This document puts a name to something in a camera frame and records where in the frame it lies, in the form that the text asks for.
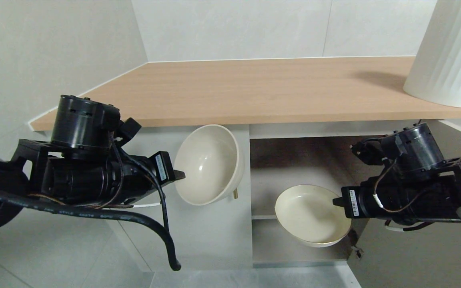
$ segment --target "robotic arm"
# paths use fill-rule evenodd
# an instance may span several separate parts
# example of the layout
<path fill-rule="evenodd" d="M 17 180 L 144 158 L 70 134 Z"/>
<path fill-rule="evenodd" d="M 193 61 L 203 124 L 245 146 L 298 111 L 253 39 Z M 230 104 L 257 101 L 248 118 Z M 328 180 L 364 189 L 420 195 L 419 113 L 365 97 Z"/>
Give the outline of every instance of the robotic arm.
<path fill-rule="evenodd" d="M 140 128 L 132 118 L 122 122 L 111 105 L 62 95 L 51 142 L 20 139 L 12 160 L 0 160 L 0 227 L 22 208 L 137 222 L 161 237 L 171 268 L 179 270 L 162 186 L 183 179 L 184 173 L 172 168 L 168 152 L 148 158 L 122 149 Z M 29 180 L 22 171 L 27 161 L 32 163 Z M 142 214 L 105 210 L 131 208 L 154 191 L 161 198 L 163 226 Z"/>
<path fill-rule="evenodd" d="M 379 218 L 413 231 L 434 222 L 461 223 L 461 157 L 445 159 L 427 124 L 351 146 L 364 164 L 385 166 L 360 186 L 342 187 L 333 203 L 348 218 Z"/>

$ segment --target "wire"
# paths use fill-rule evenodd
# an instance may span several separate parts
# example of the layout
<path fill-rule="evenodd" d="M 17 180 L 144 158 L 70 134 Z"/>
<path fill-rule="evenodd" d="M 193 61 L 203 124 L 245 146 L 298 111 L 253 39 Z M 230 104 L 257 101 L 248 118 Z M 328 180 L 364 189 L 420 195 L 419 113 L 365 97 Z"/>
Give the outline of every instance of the wire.
<path fill-rule="evenodd" d="M 0 201 L 23 208 L 45 211 L 53 214 L 62 214 L 81 218 L 121 220 L 141 224 L 143 226 L 150 228 L 159 237 L 161 237 L 161 240 L 163 240 L 163 242 L 165 243 L 166 254 L 168 255 L 168 263 L 170 264 L 172 270 L 178 271 L 181 269 L 181 264 L 179 263 L 175 255 L 174 240 L 172 240 L 170 233 L 163 226 L 161 226 L 161 224 L 156 222 L 154 219 L 147 217 L 146 215 L 118 210 L 99 210 L 91 208 L 79 208 L 73 206 L 62 206 L 59 204 L 29 199 L 1 190 Z"/>
<path fill-rule="evenodd" d="M 390 231 L 395 231 L 395 232 L 410 232 L 410 231 L 417 231 L 417 230 L 421 230 L 422 228 L 425 228 L 425 227 L 428 227 L 430 226 L 431 224 L 433 224 L 434 222 L 423 222 L 417 226 L 412 226 L 412 227 L 392 227 L 392 226 L 389 226 L 391 220 L 386 220 L 385 223 L 384 223 L 384 227 L 387 229 L 387 230 L 390 230 Z"/>
<path fill-rule="evenodd" d="M 389 213 L 398 213 L 398 212 L 404 211 L 406 208 L 410 207 L 413 204 L 413 202 L 415 202 L 425 192 L 425 190 L 421 190 L 421 192 L 419 192 L 410 202 L 408 202 L 408 204 L 406 204 L 405 206 L 403 206 L 400 209 L 390 210 L 390 209 L 387 209 L 387 208 L 385 208 L 383 206 L 382 201 L 380 201 L 380 199 L 378 198 L 378 195 L 377 195 L 378 184 L 380 183 L 380 181 L 382 181 L 382 179 L 385 177 L 385 175 L 387 175 L 387 173 L 389 173 L 389 171 L 394 167 L 396 162 L 397 162 L 397 158 L 392 162 L 391 166 L 389 166 L 389 168 L 387 168 L 384 171 L 384 173 L 382 173 L 382 175 L 380 175 L 380 177 L 378 177 L 377 181 L 375 182 L 375 187 L 373 189 L 373 197 L 375 198 L 375 201 L 377 202 L 378 206 L 380 208 L 382 208 L 384 211 L 389 212 Z"/>
<path fill-rule="evenodd" d="M 133 208 L 134 205 L 128 205 L 128 204 L 115 204 L 115 205 L 108 205 L 105 208 L 115 208 L 115 209 L 128 209 L 128 208 Z"/>
<path fill-rule="evenodd" d="M 156 186 L 156 189 L 159 192 L 159 199 L 160 199 L 160 202 L 161 202 L 161 210 L 163 212 L 163 226 L 165 227 L 165 229 L 167 231 L 170 231 L 170 228 L 168 227 L 168 213 L 166 211 L 165 194 L 163 193 L 163 189 L 161 188 L 161 185 L 159 184 L 158 178 L 156 177 L 156 175 L 154 175 L 154 173 L 152 173 L 152 171 L 147 166 L 143 165 L 142 163 L 137 161 L 135 158 L 131 157 L 128 153 L 126 153 L 126 151 L 124 151 L 122 149 L 122 147 L 119 150 L 122 153 L 122 155 L 124 155 L 127 159 L 129 159 L 131 162 L 133 162 L 136 166 L 138 166 L 143 171 L 145 171 L 150 176 L 150 178 L 152 178 L 152 179 L 149 178 L 149 180 L 152 180 L 151 181 L 152 184 L 154 184 L 154 186 Z"/>
<path fill-rule="evenodd" d="M 113 139 L 113 135 L 108 133 L 108 139 L 110 139 L 111 146 L 113 148 L 113 151 L 115 152 L 115 156 L 117 157 L 118 166 L 120 168 L 120 183 L 118 185 L 117 192 L 115 192 L 113 197 L 108 202 L 106 202 L 106 203 L 104 203 L 104 204 L 102 204 L 100 206 L 95 206 L 94 207 L 95 209 L 102 209 L 102 208 L 108 206 L 109 204 L 111 204 L 113 201 L 115 201 L 115 199 L 117 199 L 117 197 L 120 195 L 120 192 L 122 191 L 122 186 L 123 186 L 123 183 L 124 183 L 124 168 L 123 168 L 124 164 L 122 163 L 122 157 L 120 156 L 120 152 L 118 150 L 117 144 L 115 143 L 115 139 Z"/>
<path fill-rule="evenodd" d="M 40 198 L 45 198 L 45 199 L 49 199 L 53 202 L 56 202 L 58 204 L 61 204 L 61 205 L 66 205 L 65 203 L 63 203 L 62 201 L 56 199 L 56 198 L 53 198 L 53 197 L 49 197 L 47 195 L 43 195 L 43 194 L 28 194 L 28 196 L 33 196 L 33 197 L 40 197 Z"/>
<path fill-rule="evenodd" d="M 380 139 L 380 138 L 367 138 L 367 139 L 361 140 L 362 143 L 366 143 L 366 142 L 368 142 L 368 141 L 380 142 L 381 139 Z"/>

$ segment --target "cabinet door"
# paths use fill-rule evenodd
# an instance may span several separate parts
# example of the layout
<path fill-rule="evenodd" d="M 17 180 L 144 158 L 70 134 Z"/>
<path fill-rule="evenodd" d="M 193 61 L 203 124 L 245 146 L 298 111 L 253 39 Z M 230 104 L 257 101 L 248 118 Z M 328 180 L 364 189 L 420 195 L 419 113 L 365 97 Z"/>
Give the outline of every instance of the cabinet door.
<path fill-rule="evenodd" d="M 232 196 L 206 206 L 192 206 L 181 199 L 174 184 L 163 188 L 166 194 L 170 233 L 183 270 L 221 270 L 252 267 L 251 184 L 249 126 L 227 126 L 236 137 L 245 158 L 245 173 L 238 186 L 238 199 Z M 182 142 L 196 127 L 143 128 L 124 146 L 131 155 L 151 156 L 168 151 L 172 162 Z M 154 193 L 139 204 L 159 202 Z M 134 212 L 162 222 L 161 207 L 136 208 Z M 126 234 L 152 271 L 171 270 L 161 239 L 151 230 L 121 222 Z"/>
<path fill-rule="evenodd" d="M 446 158 L 461 156 L 461 131 L 430 121 Z M 420 231 L 392 232 L 371 219 L 348 265 L 362 287 L 461 287 L 461 224 L 433 224 Z"/>

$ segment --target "floor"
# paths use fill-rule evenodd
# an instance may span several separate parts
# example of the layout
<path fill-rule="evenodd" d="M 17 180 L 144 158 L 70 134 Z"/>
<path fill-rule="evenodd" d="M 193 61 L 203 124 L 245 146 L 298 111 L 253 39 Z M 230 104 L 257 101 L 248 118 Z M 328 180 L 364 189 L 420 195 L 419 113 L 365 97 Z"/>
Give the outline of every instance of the floor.
<path fill-rule="evenodd" d="M 360 288 L 348 266 L 157 272 L 150 288 Z"/>
<path fill-rule="evenodd" d="M 47 228 L 47 215 L 26 214 L 0 228 L 0 287 L 360 288 L 346 265 L 143 273 L 106 221 L 61 217 Z"/>

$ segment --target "wooden countertop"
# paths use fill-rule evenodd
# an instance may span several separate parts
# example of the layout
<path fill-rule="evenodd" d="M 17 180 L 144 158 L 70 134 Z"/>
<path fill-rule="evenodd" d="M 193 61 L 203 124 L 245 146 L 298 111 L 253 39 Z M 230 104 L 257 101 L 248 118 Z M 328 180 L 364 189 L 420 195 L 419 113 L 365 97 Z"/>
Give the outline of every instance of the wooden countertop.
<path fill-rule="evenodd" d="M 461 118 L 403 92 L 414 57 L 149 63 L 86 93 L 142 126 Z M 51 130 L 56 111 L 31 122 Z"/>

